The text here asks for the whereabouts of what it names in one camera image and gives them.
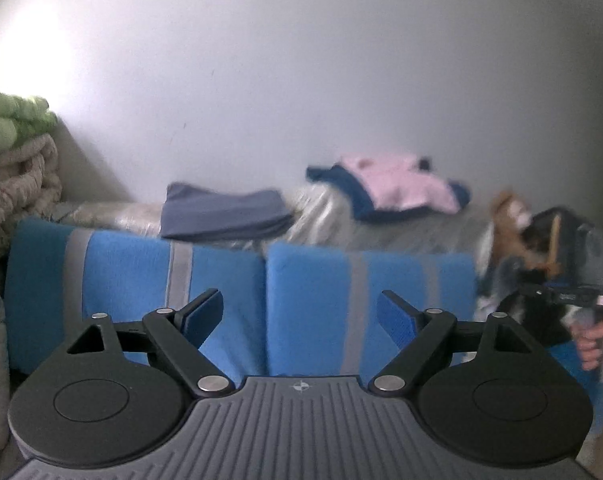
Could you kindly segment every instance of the silver screw head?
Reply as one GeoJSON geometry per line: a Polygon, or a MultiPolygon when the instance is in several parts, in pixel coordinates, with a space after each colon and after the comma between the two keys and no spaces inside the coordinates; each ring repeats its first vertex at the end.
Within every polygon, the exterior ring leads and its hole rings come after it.
{"type": "Polygon", "coordinates": [[[406,381],[396,375],[382,375],[373,384],[383,392],[396,392],[406,386],[406,381]]]}
{"type": "Polygon", "coordinates": [[[221,375],[207,375],[197,381],[197,387],[203,392],[220,392],[229,384],[229,380],[221,375]]]}

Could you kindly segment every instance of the quilted blanket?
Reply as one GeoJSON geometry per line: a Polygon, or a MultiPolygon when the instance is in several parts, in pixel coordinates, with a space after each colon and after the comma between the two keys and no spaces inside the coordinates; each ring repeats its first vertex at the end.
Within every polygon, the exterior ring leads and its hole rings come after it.
{"type": "Polygon", "coordinates": [[[49,134],[0,153],[0,258],[25,216],[47,216],[62,196],[57,147],[49,134]]]}

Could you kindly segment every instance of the plastic wrap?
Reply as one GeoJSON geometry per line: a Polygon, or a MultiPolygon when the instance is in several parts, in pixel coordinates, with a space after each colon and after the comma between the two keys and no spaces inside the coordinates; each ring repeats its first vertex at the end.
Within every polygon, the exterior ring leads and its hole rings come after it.
{"type": "MultiPolygon", "coordinates": [[[[271,243],[281,240],[346,251],[470,253],[478,274],[483,275],[488,266],[493,242],[492,222],[484,210],[475,206],[470,205],[456,215],[432,213],[392,224],[367,224],[353,219],[350,200],[328,184],[309,184],[285,198],[295,221],[282,236],[270,240],[227,240],[210,245],[265,253],[271,243]]],[[[161,214],[162,204],[61,203],[51,219],[80,227],[157,237],[161,214]]]]}

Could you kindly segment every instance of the gray stripe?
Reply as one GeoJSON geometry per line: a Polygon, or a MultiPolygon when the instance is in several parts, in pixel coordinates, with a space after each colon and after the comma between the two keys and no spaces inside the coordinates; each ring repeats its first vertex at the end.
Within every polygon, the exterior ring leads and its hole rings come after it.
{"type": "Polygon", "coordinates": [[[168,280],[166,282],[166,306],[170,306],[176,310],[186,306],[190,296],[192,271],[192,244],[171,242],[168,280]]]}
{"type": "Polygon", "coordinates": [[[93,229],[73,230],[66,241],[64,270],[62,271],[62,299],[64,302],[64,335],[67,337],[82,323],[84,261],[93,229]]]}
{"type": "Polygon", "coordinates": [[[344,358],[339,373],[359,373],[361,350],[368,326],[368,269],[360,253],[348,254],[350,292],[345,325],[344,358]]]}
{"type": "Polygon", "coordinates": [[[441,308],[441,297],[439,294],[439,267],[437,261],[432,256],[418,256],[422,264],[425,281],[425,307],[441,308]]]}

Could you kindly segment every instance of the gray ribbed platform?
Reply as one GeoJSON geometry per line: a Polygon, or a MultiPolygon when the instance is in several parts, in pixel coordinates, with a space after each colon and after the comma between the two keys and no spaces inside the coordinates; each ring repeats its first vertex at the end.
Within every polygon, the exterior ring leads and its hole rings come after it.
{"type": "Polygon", "coordinates": [[[570,460],[535,470],[478,465],[438,446],[401,400],[355,378],[248,378],[200,401],[173,439],[134,462],[67,470],[32,460],[15,480],[590,479],[570,460]]]}

